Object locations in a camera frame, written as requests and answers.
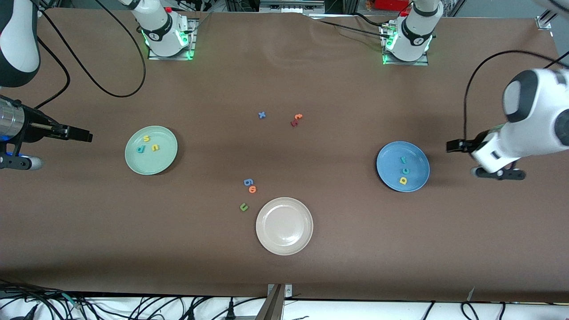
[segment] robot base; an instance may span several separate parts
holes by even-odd
[[[155,54],[150,48],[148,51],[149,60],[175,60],[175,61],[186,61],[193,60],[193,55],[196,50],[197,41],[197,28],[199,26],[200,19],[190,19],[188,18],[188,28],[189,33],[185,35],[188,37],[188,46],[182,48],[180,52],[173,56],[162,57]]]
[[[428,60],[427,60],[427,54],[423,54],[421,56],[421,58],[415,60],[415,61],[403,61],[403,60],[399,60],[397,59],[389,50],[387,50],[385,48],[385,45],[383,45],[383,40],[382,40],[382,46],[381,46],[381,51],[383,54],[383,59],[384,59],[384,64],[398,64],[398,65],[428,65]]]
[[[387,24],[383,24],[380,29],[380,34],[388,35],[389,38],[381,38],[381,51],[383,55],[384,64],[398,64],[398,65],[428,65],[427,53],[423,53],[423,55],[415,60],[415,61],[403,61],[397,59],[391,51],[389,51],[386,46],[387,43],[393,41],[394,31],[395,31],[395,20],[389,21]]]

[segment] table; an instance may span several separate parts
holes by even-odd
[[[104,87],[137,86],[138,54],[103,11],[49,14]],[[117,14],[135,29],[130,13]],[[359,18],[331,21],[374,30]],[[554,56],[551,35],[531,19],[443,18],[436,31],[430,65],[404,67],[382,64],[374,36],[299,14],[215,13],[193,61],[147,61],[143,89],[114,99],[42,19],[40,37],[72,77],[42,110],[94,139],[25,145],[45,167],[2,171],[0,276],[105,292],[262,296],[267,283],[287,282],[304,298],[460,301],[475,286],[475,300],[566,301],[567,154],[522,159],[525,181],[498,182],[474,178],[470,157],[444,151],[461,137],[475,66],[509,49]],[[481,69],[469,137],[504,121],[513,76],[545,64],[506,55]],[[42,51],[37,77],[2,94],[34,106],[63,84]],[[179,141],[174,164],[150,177],[124,161],[126,141],[148,125]],[[379,149],[397,140],[430,160],[417,192],[392,191],[376,174]],[[254,229],[258,210],[280,196],[306,204],[315,225],[308,246],[287,257],[265,250]]]

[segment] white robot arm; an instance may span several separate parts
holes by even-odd
[[[38,7],[34,0],[0,1],[0,87],[20,87],[36,75],[40,66],[37,40]],[[188,19],[166,12],[160,0],[119,0],[142,27],[152,51],[162,57],[188,46]]]
[[[119,0],[136,17],[146,43],[158,56],[169,57],[188,46],[182,36],[188,30],[188,18],[166,11],[160,0]]]
[[[0,87],[20,87],[38,72],[37,21],[30,0],[0,1]]]
[[[447,152],[471,153],[480,178],[522,180],[514,166],[522,157],[569,149],[569,71],[525,70],[515,76],[502,98],[508,121],[474,140],[447,142]]]
[[[395,25],[396,33],[386,49],[402,61],[419,59],[427,51],[432,32],[442,15],[440,0],[413,1],[408,16],[390,22]]]

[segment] silver cylinder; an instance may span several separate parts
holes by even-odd
[[[24,126],[24,110],[0,99],[0,141],[8,141]]]

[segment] black cable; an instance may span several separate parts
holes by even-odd
[[[47,301],[44,297],[42,297],[42,296],[40,296],[40,295],[38,295],[38,294],[36,294],[36,293],[31,292],[31,291],[28,290],[27,288],[21,287],[21,286],[19,286],[19,285],[17,285],[17,284],[13,284],[12,282],[9,282],[9,281],[6,281],[6,280],[2,280],[2,279],[0,279],[0,281],[1,281],[1,282],[4,282],[4,283],[6,283],[6,284],[8,284],[8,285],[6,286],[6,287],[8,287],[8,288],[10,288],[10,287],[13,286],[13,287],[15,287],[14,290],[17,290],[17,291],[19,291],[19,292],[21,292],[21,293],[28,294],[29,296],[34,297],[36,300],[41,301],[41,302],[48,308],[48,310],[50,311],[50,315],[51,315],[52,320],[55,320],[54,313],[57,315],[57,317],[58,317],[60,320],[65,320],[65,319],[61,316],[61,314],[59,313],[59,311],[57,310],[57,308],[55,308],[55,307],[53,306],[53,304],[50,303],[49,301]]]
[[[135,318],[133,318],[133,319],[138,319],[138,317],[140,317],[140,316],[142,315],[142,313],[144,312],[144,310],[148,309],[151,305],[153,305],[153,304],[157,303],[158,301],[160,301],[160,300],[162,300],[162,299],[165,299],[165,298],[166,298],[166,297],[159,297],[159,298],[157,298],[156,300],[154,300],[154,301],[150,302],[149,304],[147,304],[144,308],[142,308],[142,310],[139,308],[138,313],[137,313],[137,316],[136,316]]]
[[[197,297],[194,297],[194,298],[192,299],[192,303],[189,305],[190,307],[193,308],[193,303],[196,302],[196,299],[197,299]]]
[[[69,50],[69,52],[71,53],[71,55],[75,58],[75,61],[77,61],[77,63],[79,64],[79,66],[81,67],[81,69],[83,69],[83,71],[85,72],[85,74],[89,77],[89,79],[91,79],[91,81],[97,86],[97,88],[99,88],[100,90],[102,90],[103,92],[105,92],[106,94],[108,94],[109,96],[113,96],[115,98],[127,98],[130,97],[134,94],[136,94],[141,88],[142,85],[144,84],[145,80],[146,80],[146,63],[144,60],[144,55],[142,54],[141,48],[138,45],[136,39],[134,39],[134,36],[132,35],[132,33],[130,33],[130,31],[125,27],[125,25],[117,18],[115,17],[115,15],[109,11],[109,9],[107,9],[99,0],[95,0],[95,2],[97,2],[111,17],[113,17],[113,19],[121,25],[121,27],[126,31],[126,33],[129,34],[130,39],[134,42],[134,44],[137,47],[138,50],[138,54],[140,55],[141,58],[141,62],[142,62],[142,80],[141,83],[138,85],[138,88],[136,88],[134,91],[132,91],[131,93],[129,93],[128,95],[117,95],[115,93],[112,93],[110,91],[108,91],[107,89],[103,88],[98,82],[97,80],[95,80],[95,78],[93,78],[93,76],[91,75],[91,73],[89,73],[89,71],[87,70],[87,68],[85,68],[85,66],[83,65],[83,63],[81,62],[81,60],[77,57],[77,55],[75,54],[75,52],[73,51],[73,49],[71,49],[71,46],[69,45],[69,43],[67,43],[66,39],[63,37],[63,35],[61,34],[61,32],[59,31],[59,29],[57,28],[57,26],[55,25],[55,23],[51,20],[51,18],[46,14],[46,12],[43,12],[43,15],[45,16],[45,18],[47,19],[47,21],[51,24],[51,26],[53,27],[53,30],[57,33],[57,35],[59,36],[59,38],[61,39],[61,41],[63,41],[63,44],[65,44],[65,46],[67,47],[67,50]]]
[[[549,67],[551,67],[552,65],[556,64],[557,62],[561,61],[561,59],[565,58],[567,55],[569,55],[569,51],[565,52],[562,56],[560,56],[559,58],[555,59],[555,61],[549,62],[548,65],[546,65],[544,67],[544,69],[547,69]]]
[[[480,320],[478,318],[478,314],[476,313],[476,311],[474,310],[474,307],[472,307],[472,305],[470,304],[470,302],[468,301],[464,301],[463,303],[460,304],[460,311],[462,311],[464,318],[468,319],[468,320],[472,320],[469,316],[466,315],[466,312],[464,311],[464,306],[469,306],[470,310],[472,310],[472,313],[474,314],[474,317],[476,318],[476,320]]]
[[[407,8],[409,8],[412,4],[413,4],[413,1],[409,2],[409,4],[405,8],[403,8],[403,9],[401,9],[401,11],[399,11],[399,13],[397,14],[397,17],[399,17],[403,13],[403,11],[407,10]]]
[[[17,300],[20,300],[20,299],[21,299],[21,298],[12,299],[11,301],[7,302],[5,305],[1,306],[1,307],[0,307],[0,310],[4,309],[5,306],[11,304],[12,302],[17,301]]]
[[[201,300],[199,300],[198,302],[196,302],[196,304],[193,304],[193,301],[196,299],[196,298],[194,298],[194,299],[192,300],[192,305],[190,305],[188,311],[186,311],[186,312],[182,315],[182,317],[180,317],[179,320],[185,320],[187,317],[190,318],[189,320],[193,320],[193,311],[197,308],[197,306],[199,306],[200,304],[202,304],[203,302],[205,302],[205,301],[207,301],[207,300],[209,300],[209,299],[211,299],[211,298],[213,298],[213,297],[203,297]]]
[[[468,84],[466,85],[466,90],[464,91],[464,101],[463,101],[463,134],[464,134],[464,139],[467,139],[467,98],[468,98],[468,91],[470,90],[470,85],[472,84],[472,80],[474,79],[474,76],[476,75],[476,73],[478,72],[478,70],[488,61],[490,61],[491,59],[497,57],[497,56],[501,56],[501,55],[505,55],[505,54],[525,54],[525,55],[530,55],[530,56],[535,56],[538,58],[541,58],[543,60],[548,60],[550,62],[555,62],[555,64],[559,64],[562,65],[565,68],[569,68],[569,65],[562,63],[561,61],[555,61],[555,59],[550,58],[548,56],[544,56],[535,52],[531,52],[531,51],[525,51],[525,50],[506,50],[506,51],[501,51],[498,52],[496,54],[493,54],[491,56],[489,56],[488,58],[484,59],[484,61],[482,61],[478,67],[476,67],[476,69],[474,69],[474,72],[472,72],[472,75],[470,76],[470,79],[468,80]]]
[[[376,26],[376,27],[381,27],[381,23],[380,22],[373,22],[370,19],[368,19],[366,16],[364,16],[363,14],[359,13],[359,12],[354,12],[354,13],[350,13],[350,15],[356,15],[360,18],[362,18],[363,20],[365,20],[367,23],[371,24],[372,26]]]
[[[435,305],[435,301],[431,301],[431,305],[429,305],[429,307],[427,308],[427,312],[425,312],[425,315],[423,316],[422,320],[427,320],[428,314],[429,312],[431,312],[432,307]]]
[[[247,303],[249,301],[253,301],[253,300],[259,300],[259,299],[265,299],[266,297],[258,297],[258,298],[251,298],[251,299],[247,299],[247,300],[243,300],[241,302],[235,303],[235,305],[233,305],[233,307],[236,307],[238,305],[242,305],[243,303]],[[212,318],[212,320],[217,319],[217,317],[223,315],[224,313],[226,313],[227,311],[229,311],[229,308],[223,310],[222,312],[218,313],[215,317]]]
[[[119,314],[119,313],[114,313],[114,312],[112,312],[112,311],[105,310],[105,309],[103,309],[101,306],[99,306],[99,305],[96,304],[96,303],[93,303],[92,305],[95,306],[95,307],[97,307],[97,308],[99,308],[99,310],[103,311],[103,312],[106,313],[106,314],[114,315],[114,316],[116,316],[116,317],[120,317],[120,318],[124,318],[124,319],[128,319],[128,318],[129,318],[129,316],[127,316],[127,315],[123,315],[123,314]]]
[[[225,320],[235,320],[237,316],[235,316],[235,311],[233,310],[233,297],[229,300],[229,306],[227,307],[227,314],[225,315]]]
[[[561,3],[555,1],[555,0],[548,0],[550,4],[552,4],[554,7],[556,7],[557,9],[565,12],[565,13],[569,13],[569,8],[563,6]]]
[[[506,311],[506,302],[500,302],[500,304],[502,305],[502,311],[500,311],[500,316],[498,317],[498,320],[502,320],[504,312]]]
[[[82,313],[83,313],[83,314],[86,314],[86,312],[85,312],[85,306],[84,306],[84,305],[80,305],[80,307],[81,307]],[[87,309],[89,309],[89,311],[91,311],[91,313],[95,316],[95,319],[97,319],[97,320],[102,320],[101,317],[99,316],[99,314],[98,314],[96,311],[93,311],[93,309],[91,309],[91,308],[89,307],[89,305],[87,305]]]
[[[176,300],[181,300],[181,299],[182,299],[181,297],[177,297],[177,298],[174,298],[174,299],[172,299],[172,300],[170,300],[170,301],[164,303],[161,307],[157,308],[156,310],[154,310],[153,313],[151,313],[151,314],[149,315],[148,320],[151,320],[152,317],[153,317],[156,313],[158,313],[158,311],[160,311],[162,308],[164,308],[164,307],[167,306],[168,304],[170,304],[170,303],[172,303],[172,302],[174,302],[174,301],[176,301]]]
[[[166,318],[161,314],[155,314],[152,317],[162,317],[162,320],[166,320]]]
[[[49,53],[51,55],[51,57],[55,60],[55,62],[57,62],[57,64],[61,67],[61,70],[63,70],[63,72],[65,72],[65,85],[56,94],[54,94],[53,96],[48,98],[46,101],[43,101],[42,103],[38,104],[35,107],[35,109],[39,109],[39,108],[45,106],[46,104],[48,104],[49,102],[51,102],[53,99],[59,97],[65,90],[67,90],[67,88],[69,87],[69,84],[71,83],[71,77],[69,76],[69,72],[67,71],[67,68],[63,65],[61,60],[59,60],[59,58],[55,55],[55,53],[53,51],[51,51],[39,37],[38,37],[38,43],[47,51],[47,53]]]
[[[322,21],[322,20],[319,20],[319,21],[322,22],[322,23],[325,23],[325,24],[330,24],[331,26],[346,28],[346,29],[350,29],[350,30],[353,30],[353,31],[362,32],[362,33],[364,33],[364,34],[377,35],[377,36],[383,37],[383,38],[389,38],[388,35],[378,34],[378,33],[375,33],[375,32],[370,32],[370,31],[365,31],[365,30],[360,30],[360,29],[356,29],[356,28],[352,28],[352,27],[348,27],[348,26],[342,26],[341,24],[332,23],[332,22],[328,22],[328,21]]]
[[[138,316],[140,315],[140,313],[141,313],[141,312],[140,312],[140,309],[142,308],[142,305],[143,305],[145,302],[148,302],[150,299],[151,299],[151,298],[148,298],[148,299],[146,299],[146,301],[145,301],[145,300],[144,300],[144,297],[141,297],[140,303],[138,304],[138,306],[137,306],[136,308],[133,309],[133,311],[130,313],[128,319],[129,319],[129,320],[133,319],[134,313],[137,312],[137,310],[139,310],[139,311],[138,311],[138,314],[137,314],[137,317],[138,317]]]
[[[73,316],[71,315],[71,309],[67,305],[69,301],[67,300],[65,301],[56,300],[56,301],[59,302],[59,304],[63,307],[63,310],[65,310],[65,320],[73,320]]]

